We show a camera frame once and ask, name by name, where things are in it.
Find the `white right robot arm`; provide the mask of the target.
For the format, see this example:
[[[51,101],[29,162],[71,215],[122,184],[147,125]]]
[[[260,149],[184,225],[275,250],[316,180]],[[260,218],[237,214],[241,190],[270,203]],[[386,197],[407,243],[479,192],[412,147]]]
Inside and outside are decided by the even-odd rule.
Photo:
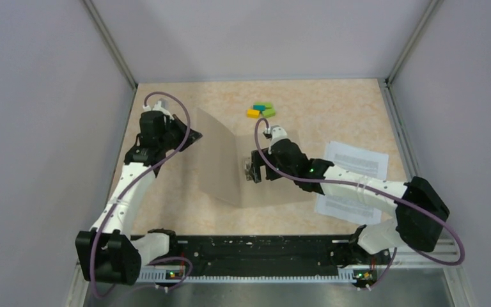
[[[359,264],[385,249],[402,246],[431,253],[450,215],[433,186],[422,177],[395,182],[354,173],[331,161],[307,157],[289,139],[253,150],[249,172],[256,183],[285,177],[303,191],[346,198],[389,214],[389,220],[362,225],[353,234],[349,254]]]

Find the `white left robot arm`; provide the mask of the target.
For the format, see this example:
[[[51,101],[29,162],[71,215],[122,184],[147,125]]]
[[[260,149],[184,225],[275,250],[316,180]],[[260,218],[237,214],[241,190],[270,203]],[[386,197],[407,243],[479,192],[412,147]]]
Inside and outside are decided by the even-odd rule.
[[[157,178],[168,153],[182,152],[199,140],[175,114],[146,111],[139,120],[140,132],[124,157],[121,175],[103,213],[90,230],[80,231],[75,247],[84,279],[133,285],[142,266],[158,258],[172,264],[179,257],[170,230],[132,236],[132,225],[148,189]]]

